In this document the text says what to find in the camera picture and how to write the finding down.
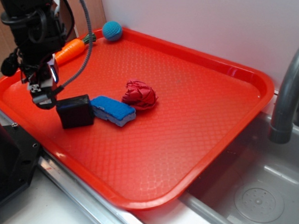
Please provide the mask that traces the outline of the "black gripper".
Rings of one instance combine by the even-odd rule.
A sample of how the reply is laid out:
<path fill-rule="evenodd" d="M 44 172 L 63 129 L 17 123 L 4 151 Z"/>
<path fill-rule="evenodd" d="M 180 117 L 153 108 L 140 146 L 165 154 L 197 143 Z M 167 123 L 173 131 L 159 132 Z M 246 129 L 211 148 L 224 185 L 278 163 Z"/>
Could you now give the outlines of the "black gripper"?
<path fill-rule="evenodd" d="M 33 9 L 22 12 L 4 8 L 0 16 L 14 36 L 15 50 L 1 64 L 4 76 L 11 77 L 19 69 L 28 82 L 32 102 L 43 110 L 56 106 L 53 91 L 59 81 L 59 67 L 55 52 L 66 41 L 66 29 L 59 16 L 51 9 Z"/>

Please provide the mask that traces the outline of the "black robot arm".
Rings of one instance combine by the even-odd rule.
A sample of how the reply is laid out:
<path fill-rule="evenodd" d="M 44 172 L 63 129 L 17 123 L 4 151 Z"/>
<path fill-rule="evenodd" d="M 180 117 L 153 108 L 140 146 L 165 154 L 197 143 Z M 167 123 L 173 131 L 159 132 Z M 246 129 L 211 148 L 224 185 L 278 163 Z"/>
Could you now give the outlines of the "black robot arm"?
<path fill-rule="evenodd" d="M 55 53 L 62 50 L 67 40 L 67 29 L 60 15 L 65 0 L 0 1 L 4 9 L 0 20 L 10 28 L 16 44 L 1 64 L 1 72 L 11 77 L 19 70 L 32 102 L 43 110 L 52 109 L 57 103 Z"/>

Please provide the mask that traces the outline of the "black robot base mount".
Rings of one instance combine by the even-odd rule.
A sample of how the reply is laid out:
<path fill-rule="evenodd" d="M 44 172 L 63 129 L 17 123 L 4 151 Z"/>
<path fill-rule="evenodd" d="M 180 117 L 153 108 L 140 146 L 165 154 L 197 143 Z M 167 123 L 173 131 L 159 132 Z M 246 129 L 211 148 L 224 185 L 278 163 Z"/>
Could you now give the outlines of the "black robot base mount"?
<path fill-rule="evenodd" d="M 25 129 L 0 124 L 0 206 L 30 186 L 41 152 Z"/>

